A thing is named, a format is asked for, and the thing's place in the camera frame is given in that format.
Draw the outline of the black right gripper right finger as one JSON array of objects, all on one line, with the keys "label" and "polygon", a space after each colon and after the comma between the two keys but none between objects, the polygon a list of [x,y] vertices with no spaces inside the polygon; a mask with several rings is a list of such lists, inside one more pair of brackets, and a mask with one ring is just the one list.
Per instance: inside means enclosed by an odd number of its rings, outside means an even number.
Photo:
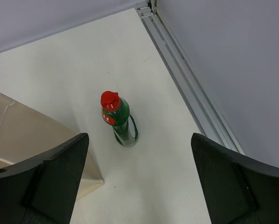
[{"label": "black right gripper right finger", "polygon": [[213,224],[279,224],[279,168],[198,133],[191,147]]}]

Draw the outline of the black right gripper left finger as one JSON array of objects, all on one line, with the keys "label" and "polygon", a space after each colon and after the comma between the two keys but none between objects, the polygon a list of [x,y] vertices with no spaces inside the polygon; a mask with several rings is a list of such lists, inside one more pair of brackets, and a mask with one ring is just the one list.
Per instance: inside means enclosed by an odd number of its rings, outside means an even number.
[{"label": "black right gripper left finger", "polygon": [[89,146],[80,133],[59,146],[0,168],[0,224],[68,224]]}]

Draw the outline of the cream canvas tote bag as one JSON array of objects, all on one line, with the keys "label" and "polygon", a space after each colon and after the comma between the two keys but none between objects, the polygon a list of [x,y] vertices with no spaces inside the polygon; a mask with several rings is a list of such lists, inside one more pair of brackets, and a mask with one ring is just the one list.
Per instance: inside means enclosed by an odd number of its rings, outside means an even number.
[{"label": "cream canvas tote bag", "polygon": [[[79,134],[51,117],[0,93],[0,168],[46,152]],[[48,190],[41,193],[46,200],[56,201],[55,196],[60,196],[58,198],[63,201],[68,193],[74,192],[64,186],[68,178],[61,181],[60,186],[52,184],[58,176],[48,181],[49,187],[56,187],[55,193],[48,193]],[[103,177],[88,152],[76,199],[87,196],[103,184]]]}]

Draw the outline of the green bottle red cap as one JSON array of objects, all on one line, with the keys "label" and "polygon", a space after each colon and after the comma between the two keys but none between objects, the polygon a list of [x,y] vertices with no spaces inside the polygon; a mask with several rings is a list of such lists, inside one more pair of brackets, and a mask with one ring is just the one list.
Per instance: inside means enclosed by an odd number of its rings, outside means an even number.
[{"label": "green bottle red cap", "polygon": [[138,130],[127,101],[117,92],[105,91],[100,97],[100,104],[102,118],[112,127],[117,142],[123,147],[134,146]]}]

